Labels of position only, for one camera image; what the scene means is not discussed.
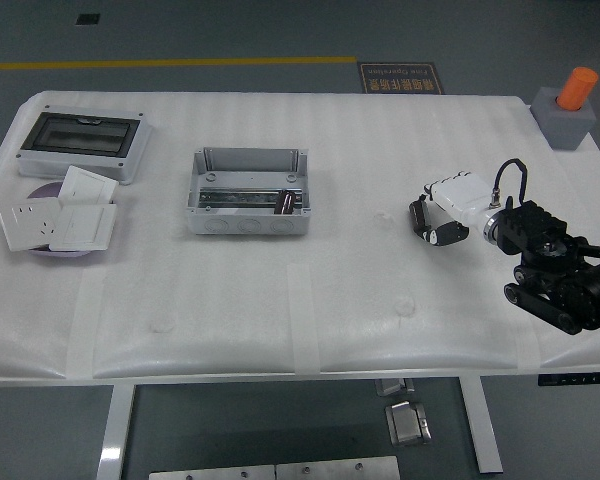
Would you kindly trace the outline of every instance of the cable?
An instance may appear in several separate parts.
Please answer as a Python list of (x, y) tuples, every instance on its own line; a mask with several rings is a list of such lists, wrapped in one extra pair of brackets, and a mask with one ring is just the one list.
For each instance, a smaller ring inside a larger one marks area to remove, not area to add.
[(496, 181), (493, 184), (489, 208), (500, 207), (500, 178), (502, 177), (502, 173), (504, 172), (505, 168), (511, 164), (515, 164), (522, 173), (522, 179), (520, 180), (520, 195), (518, 196), (518, 200), (520, 201), (520, 205), (522, 205), (522, 202), (524, 202), (524, 194), (527, 190), (527, 166), (522, 163), (519, 158), (512, 158), (504, 162), (496, 174)]

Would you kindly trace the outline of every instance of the table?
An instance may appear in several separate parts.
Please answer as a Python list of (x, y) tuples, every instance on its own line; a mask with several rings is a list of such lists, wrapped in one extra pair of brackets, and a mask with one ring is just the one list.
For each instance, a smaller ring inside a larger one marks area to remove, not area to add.
[[(600, 244), (595, 144), (553, 152), (518, 98), (43, 92), (0, 149), (0, 202), (46, 182), (21, 177), (14, 157), (48, 104), (142, 111), (154, 131), (116, 191), (108, 251), (11, 253), (0, 228), (0, 384), (600, 370), (600, 330), (570, 337), (506, 301), (515, 257), (475, 232), (444, 249), (410, 232), (425, 183), (459, 170), (490, 182), (519, 157), (527, 198)], [(308, 149), (309, 234), (190, 233), (204, 146)]]

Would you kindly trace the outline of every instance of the gray block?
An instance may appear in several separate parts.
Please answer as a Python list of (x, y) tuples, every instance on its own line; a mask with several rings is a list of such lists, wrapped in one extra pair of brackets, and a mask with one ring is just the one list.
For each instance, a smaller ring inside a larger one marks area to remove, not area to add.
[(531, 113), (551, 148), (575, 150), (596, 123), (586, 100), (580, 110), (564, 110), (556, 103), (560, 89), (542, 87), (531, 104)]

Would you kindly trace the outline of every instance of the white switch panel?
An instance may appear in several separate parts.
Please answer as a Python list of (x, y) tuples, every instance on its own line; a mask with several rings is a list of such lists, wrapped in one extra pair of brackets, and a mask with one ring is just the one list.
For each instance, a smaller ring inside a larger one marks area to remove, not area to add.
[(71, 165), (58, 198), (62, 206), (107, 204), (117, 186), (117, 180)]
[(57, 220), (49, 250), (106, 250), (116, 219), (116, 205), (66, 205)]

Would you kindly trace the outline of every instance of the electrical outlet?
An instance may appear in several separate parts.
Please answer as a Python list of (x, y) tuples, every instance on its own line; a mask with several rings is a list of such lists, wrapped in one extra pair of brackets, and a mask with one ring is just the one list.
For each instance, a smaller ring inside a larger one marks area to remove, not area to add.
[(18, 252), (49, 245), (59, 215), (57, 198), (30, 198), (15, 205), (0, 204), (0, 222), (9, 250)]

